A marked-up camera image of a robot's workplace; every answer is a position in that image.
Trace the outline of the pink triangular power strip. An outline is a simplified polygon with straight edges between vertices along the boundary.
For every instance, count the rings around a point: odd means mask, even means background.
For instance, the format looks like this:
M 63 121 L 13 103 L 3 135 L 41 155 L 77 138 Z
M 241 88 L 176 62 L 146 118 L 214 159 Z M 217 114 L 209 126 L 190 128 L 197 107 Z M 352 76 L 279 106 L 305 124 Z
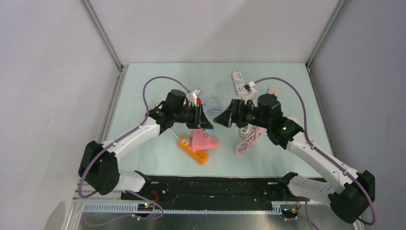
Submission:
M 214 150 L 219 148 L 220 142 L 203 129 L 194 129 L 192 133 L 191 149 Z

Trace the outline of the pink power strip with cable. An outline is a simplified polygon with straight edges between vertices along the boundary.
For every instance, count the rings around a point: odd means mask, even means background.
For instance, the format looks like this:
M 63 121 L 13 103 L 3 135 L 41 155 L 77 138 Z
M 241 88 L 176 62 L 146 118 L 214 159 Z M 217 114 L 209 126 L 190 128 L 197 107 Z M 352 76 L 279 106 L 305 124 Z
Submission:
M 266 129 L 259 126 L 252 126 L 250 124 L 239 129 L 239 135 L 242 137 L 241 142 L 237 145 L 235 154 L 237 156 L 244 156 L 257 142 L 257 140 L 264 134 Z

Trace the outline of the white power strip with cable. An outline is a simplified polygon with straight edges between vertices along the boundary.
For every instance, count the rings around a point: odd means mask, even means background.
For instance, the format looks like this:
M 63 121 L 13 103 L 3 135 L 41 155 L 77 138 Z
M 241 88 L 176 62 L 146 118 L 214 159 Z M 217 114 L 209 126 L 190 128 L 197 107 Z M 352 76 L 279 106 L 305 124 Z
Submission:
M 242 77 L 242 73 L 238 70 L 234 70 L 234 72 L 232 73 L 232 81 L 234 84 L 234 88 L 235 88 L 235 92 L 236 95 L 243 101 L 247 101 L 247 100 L 251 100 L 253 101 L 256 95 L 246 95 L 244 94 L 244 90 L 243 90 L 243 86 L 246 84 L 243 77 Z

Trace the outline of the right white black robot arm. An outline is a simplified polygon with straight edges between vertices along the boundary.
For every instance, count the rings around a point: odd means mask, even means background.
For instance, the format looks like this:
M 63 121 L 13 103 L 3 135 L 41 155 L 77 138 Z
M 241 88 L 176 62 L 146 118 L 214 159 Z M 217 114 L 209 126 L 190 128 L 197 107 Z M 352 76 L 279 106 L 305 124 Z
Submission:
M 283 115 L 275 95 L 261 95 L 257 106 L 251 101 L 233 99 L 214 122 L 225 127 L 251 124 L 266 129 L 274 145 L 296 155 L 325 179 L 323 183 L 290 172 L 280 180 L 278 194 L 282 199 L 309 198 L 329 206 L 346 223 L 360 220 L 367 208 L 373 209 L 374 175 L 368 170 L 359 172 L 324 153 L 296 120 Z

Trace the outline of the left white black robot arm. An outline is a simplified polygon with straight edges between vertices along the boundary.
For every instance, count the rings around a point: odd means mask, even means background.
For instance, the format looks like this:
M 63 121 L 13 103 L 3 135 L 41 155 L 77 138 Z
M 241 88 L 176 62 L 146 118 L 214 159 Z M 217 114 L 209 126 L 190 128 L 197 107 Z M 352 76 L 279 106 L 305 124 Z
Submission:
M 78 175 L 96 193 L 104 196 L 112 191 L 130 190 L 139 199 L 150 196 L 151 186 L 141 173 L 119 169 L 119 162 L 143 143 L 173 127 L 185 124 L 189 129 L 213 129 L 197 101 L 189 101 L 187 94 L 171 90 L 164 101 L 148 110 L 140 124 L 120 137 L 103 143 L 91 141 L 85 147 Z

